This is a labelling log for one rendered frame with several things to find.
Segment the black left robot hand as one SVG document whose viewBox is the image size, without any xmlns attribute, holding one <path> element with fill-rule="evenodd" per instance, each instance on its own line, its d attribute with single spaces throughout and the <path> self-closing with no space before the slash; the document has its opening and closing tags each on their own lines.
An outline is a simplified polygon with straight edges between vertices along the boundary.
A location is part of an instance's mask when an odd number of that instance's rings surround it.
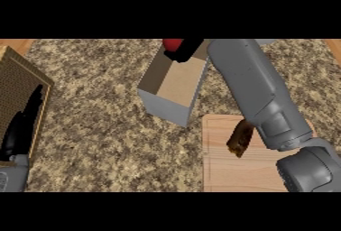
<svg viewBox="0 0 341 231">
<path fill-rule="evenodd" d="M 11 156 L 26 154 L 29 152 L 34 121 L 37 118 L 38 108 L 42 103 L 41 89 L 42 86 L 38 85 L 29 96 L 23 110 L 14 114 L 9 123 L 0 147 L 0 161 L 3 162 L 9 162 Z"/>
</svg>

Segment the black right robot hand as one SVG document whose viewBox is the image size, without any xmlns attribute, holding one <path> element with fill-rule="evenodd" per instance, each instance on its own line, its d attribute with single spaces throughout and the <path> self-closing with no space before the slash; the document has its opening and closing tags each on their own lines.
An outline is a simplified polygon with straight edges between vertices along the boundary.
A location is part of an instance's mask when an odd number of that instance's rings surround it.
<svg viewBox="0 0 341 231">
<path fill-rule="evenodd" d="M 186 62 L 190 59 L 200 43 L 203 42 L 202 38 L 184 38 L 181 40 L 183 43 L 175 52 L 164 50 L 164 55 L 178 63 Z"/>
</svg>

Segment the red tomato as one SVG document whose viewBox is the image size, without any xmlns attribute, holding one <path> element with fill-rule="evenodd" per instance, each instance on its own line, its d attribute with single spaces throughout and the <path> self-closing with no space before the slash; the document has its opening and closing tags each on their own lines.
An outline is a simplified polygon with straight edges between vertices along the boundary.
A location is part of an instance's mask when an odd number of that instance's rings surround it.
<svg viewBox="0 0 341 231">
<path fill-rule="evenodd" d="M 162 45 L 166 51 L 175 52 L 183 43 L 181 39 L 164 39 Z"/>
</svg>

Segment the grey cardboard box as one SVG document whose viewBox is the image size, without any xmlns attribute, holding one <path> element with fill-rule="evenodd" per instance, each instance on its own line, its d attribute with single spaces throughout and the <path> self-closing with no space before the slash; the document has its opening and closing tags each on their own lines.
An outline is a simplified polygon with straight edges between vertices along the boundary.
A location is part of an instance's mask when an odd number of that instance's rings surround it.
<svg viewBox="0 0 341 231">
<path fill-rule="evenodd" d="M 265 107 L 280 89 L 279 73 L 259 46 L 270 39 L 206 39 L 190 59 L 178 63 L 159 49 L 137 91 L 146 113 L 180 126 L 187 125 L 206 69 L 220 72 L 239 110 L 248 119 L 271 117 Z"/>
</svg>

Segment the pale wooden cutting board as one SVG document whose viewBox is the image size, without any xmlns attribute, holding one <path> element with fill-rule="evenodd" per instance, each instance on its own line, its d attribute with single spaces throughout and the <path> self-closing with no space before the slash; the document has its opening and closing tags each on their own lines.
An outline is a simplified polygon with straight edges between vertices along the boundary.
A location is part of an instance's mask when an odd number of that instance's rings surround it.
<svg viewBox="0 0 341 231">
<path fill-rule="evenodd" d="M 226 146 L 240 115 L 202 116 L 203 190 L 285 192 L 276 161 L 298 150 L 268 150 L 257 132 L 239 158 Z"/>
</svg>

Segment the brown woven mat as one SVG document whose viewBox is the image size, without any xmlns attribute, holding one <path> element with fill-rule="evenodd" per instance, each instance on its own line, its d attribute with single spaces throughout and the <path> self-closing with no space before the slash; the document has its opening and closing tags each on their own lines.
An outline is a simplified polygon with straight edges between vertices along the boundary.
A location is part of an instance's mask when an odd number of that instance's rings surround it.
<svg viewBox="0 0 341 231">
<path fill-rule="evenodd" d="M 34 121 L 32 144 L 29 152 L 25 154 L 29 158 L 32 158 L 35 144 L 40 139 L 53 80 L 9 46 L 0 46 L 0 147 L 11 118 L 23 110 L 38 85 L 42 86 L 42 103 Z M 9 162 L 0 161 L 0 168 L 14 165 L 14 156 L 10 157 Z"/>
</svg>

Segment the dark brown bar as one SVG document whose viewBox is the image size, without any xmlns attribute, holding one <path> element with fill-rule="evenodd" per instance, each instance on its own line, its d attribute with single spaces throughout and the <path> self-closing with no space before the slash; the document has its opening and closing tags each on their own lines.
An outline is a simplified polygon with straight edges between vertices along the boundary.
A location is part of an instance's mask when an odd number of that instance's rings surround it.
<svg viewBox="0 0 341 231">
<path fill-rule="evenodd" d="M 254 125 L 242 119 L 226 142 L 227 150 L 240 157 L 252 139 Z"/>
</svg>

